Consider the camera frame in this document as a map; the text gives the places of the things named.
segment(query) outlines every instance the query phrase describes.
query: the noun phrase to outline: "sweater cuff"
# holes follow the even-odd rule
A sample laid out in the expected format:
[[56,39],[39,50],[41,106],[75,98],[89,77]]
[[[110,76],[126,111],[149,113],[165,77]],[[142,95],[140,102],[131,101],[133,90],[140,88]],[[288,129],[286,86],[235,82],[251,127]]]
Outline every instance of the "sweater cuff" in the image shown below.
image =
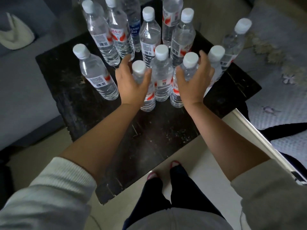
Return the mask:
[[275,182],[291,186],[296,183],[286,170],[270,159],[236,177],[231,186],[243,199],[248,199]]
[[33,185],[46,185],[69,191],[85,203],[89,201],[97,186],[94,178],[86,170],[61,157],[53,158],[31,182],[30,186]]

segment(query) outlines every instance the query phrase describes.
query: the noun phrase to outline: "blue label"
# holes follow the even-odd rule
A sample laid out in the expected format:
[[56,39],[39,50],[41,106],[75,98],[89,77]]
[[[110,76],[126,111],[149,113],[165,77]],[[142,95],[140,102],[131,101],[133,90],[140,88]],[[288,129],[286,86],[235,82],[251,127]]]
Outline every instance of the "blue label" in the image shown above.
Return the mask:
[[129,28],[130,28],[132,36],[138,36],[138,34],[140,32],[140,28],[141,28],[141,21],[137,22],[133,26],[129,25]]

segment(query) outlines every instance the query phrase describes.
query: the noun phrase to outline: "white floor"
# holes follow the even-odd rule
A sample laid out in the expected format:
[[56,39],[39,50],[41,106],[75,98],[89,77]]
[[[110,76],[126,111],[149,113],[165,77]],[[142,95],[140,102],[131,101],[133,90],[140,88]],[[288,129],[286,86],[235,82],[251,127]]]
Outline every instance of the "white floor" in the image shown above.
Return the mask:
[[[233,112],[223,120],[238,133],[271,155],[271,152],[261,140]],[[40,143],[13,155],[8,165],[12,170],[15,189],[18,190],[28,186],[48,162],[69,144],[71,144],[69,133],[66,129],[63,129]],[[241,229],[240,197],[230,186],[203,139],[197,137],[154,169],[159,172],[163,180],[165,185],[163,193],[167,199],[170,199],[171,194],[169,163],[174,159],[182,163],[190,177],[221,211],[233,229]],[[139,179],[105,205],[101,205],[96,195],[93,194],[89,202],[92,206],[91,216],[85,229],[121,229],[124,220],[130,215],[140,196],[146,177]],[[243,226],[243,229],[249,229],[244,217]]]

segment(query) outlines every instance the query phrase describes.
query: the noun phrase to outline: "plastic water bottle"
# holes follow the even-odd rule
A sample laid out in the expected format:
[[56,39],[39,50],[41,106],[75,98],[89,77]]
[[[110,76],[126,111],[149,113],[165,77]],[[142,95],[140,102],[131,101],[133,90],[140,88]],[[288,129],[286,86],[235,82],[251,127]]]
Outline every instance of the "plastic water bottle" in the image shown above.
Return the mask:
[[224,37],[222,46],[225,48],[225,55],[221,59],[223,72],[230,66],[238,54],[243,50],[245,34],[251,27],[251,24],[251,20],[247,18],[241,18],[237,22],[234,31]]
[[72,49],[80,60],[80,69],[83,76],[94,86],[106,100],[115,100],[118,89],[102,59],[93,55],[84,44],[77,44]]
[[225,49],[220,45],[213,46],[208,53],[208,59],[210,61],[211,67],[214,68],[215,71],[210,81],[210,84],[208,88],[206,89],[204,97],[209,92],[213,84],[217,82],[223,74],[222,66],[221,66],[221,59],[224,56],[224,54],[225,54]]
[[[146,65],[143,61],[137,60],[132,64],[133,78],[138,84],[141,84],[144,79],[144,73],[146,71]],[[152,111],[156,106],[156,98],[154,93],[154,82],[151,82],[148,87],[148,92],[146,94],[144,104],[141,106],[141,110],[145,112]]]
[[134,59],[134,46],[127,15],[123,10],[116,7],[115,0],[106,0],[106,4],[108,6],[106,22],[111,30],[116,49],[121,58],[131,54],[130,61],[132,61]]
[[[95,12],[98,14],[98,15],[102,15],[103,17],[104,16],[104,10],[103,10],[103,7],[96,1],[92,0],[94,2],[94,8],[95,8]],[[83,10],[83,15],[84,15],[84,18],[86,19],[86,12]]]
[[172,36],[170,59],[174,67],[182,64],[183,57],[191,51],[196,35],[192,24],[194,10],[185,8],[181,13],[181,21],[175,27]]
[[172,89],[174,69],[169,61],[169,49],[166,45],[159,45],[155,50],[155,58],[151,61],[152,78],[154,80],[156,100],[167,100]]
[[127,15],[129,28],[134,45],[134,51],[141,50],[140,28],[141,28],[141,5],[139,0],[122,0],[122,9]]
[[102,15],[99,15],[98,8],[95,8],[95,3],[91,0],[85,0],[82,3],[82,7],[86,12],[88,31],[93,37],[104,60],[111,66],[118,65],[120,63],[120,57],[114,46],[106,20]]
[[154,9],[145,7],[143,9],[143,19],[140,30],[140,40],[142,47],[143,61],[146,66],[150,66],[151,60],[155,57],[155,48],[161,44],[161,27],[154,19]]
[[163,0],[162,41],[171,47],[172,33],[179,23],[183,0]]
[[[194,52],[189,52],[185,55],[183,58],[183,63],[180,65],[184,75],[185,80],[189,81],[192,79],[194,74],[196,73],[198,69],[198,55]],[[180,98],[180,93],[177,85],[177,79],[176,79],[176,70],[174,70],[174,76],[173,76],[173,87],[171,91],[171,104],[174,107],[181,108],[183,107],[183,103]]]

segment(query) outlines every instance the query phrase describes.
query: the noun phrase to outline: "scratched black surface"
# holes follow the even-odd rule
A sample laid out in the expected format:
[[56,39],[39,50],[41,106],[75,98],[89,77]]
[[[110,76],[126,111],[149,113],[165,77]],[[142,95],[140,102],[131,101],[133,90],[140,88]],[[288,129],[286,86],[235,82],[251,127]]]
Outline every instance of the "scratched black surface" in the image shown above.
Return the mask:
[[[155,9],[156,21],[162,24],[162,1],[145,6]],[[91,53],[101,54],[89,33],[82,34],[39,56],[36,61],[52,93],[65,125],[75,141],[121,103],[104,100],[81,75],[79,61],[72,52],[77,43],[85,44]],[[212,44],[197,32],[192,51],[209,52]],[[135,60],[142,60],[136,53]],[[115,68],[107,65],[115,80]],[[261,87],[234,63],[204,98],[204,103],[220,118],[257,93]],[[170,100],[156,102],[152,112],[139,111],[129,126],[96,194],[105,204],[159,163],[199,135],[184,108],[172,107]]]

